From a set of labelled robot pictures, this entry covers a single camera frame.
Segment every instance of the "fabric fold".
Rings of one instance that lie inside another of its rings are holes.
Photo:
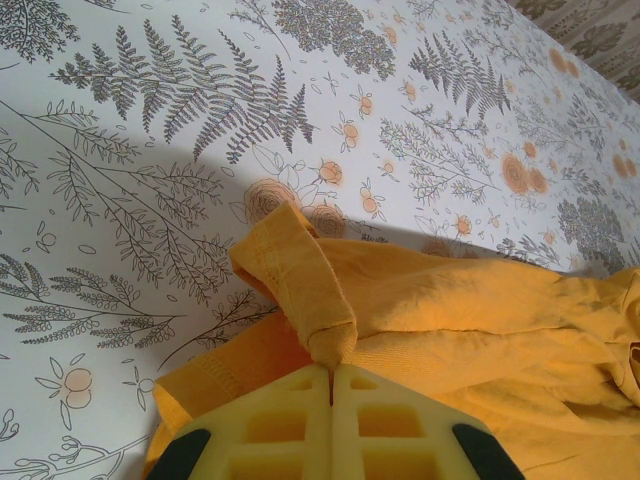
[[[640,477],[637,270],[575,278],[317,238],[288,205],[231,257],[282,312],[157,381],[150,462],[190,418],[316,361],[354,363],[476,416],[528,478]]]

